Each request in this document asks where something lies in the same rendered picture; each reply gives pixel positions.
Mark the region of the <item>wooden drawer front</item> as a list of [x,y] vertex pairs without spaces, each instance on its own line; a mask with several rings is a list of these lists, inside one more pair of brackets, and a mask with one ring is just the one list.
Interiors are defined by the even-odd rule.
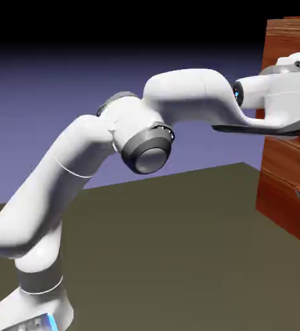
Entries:
[[256,208],[300,240],[300,149],[289,140],[266,138],[262,153]]
[[[300,52],[300,16],[267,20],[262,68],[275,64],[277,58]],[[300,137],[287,141],[300,149]]]

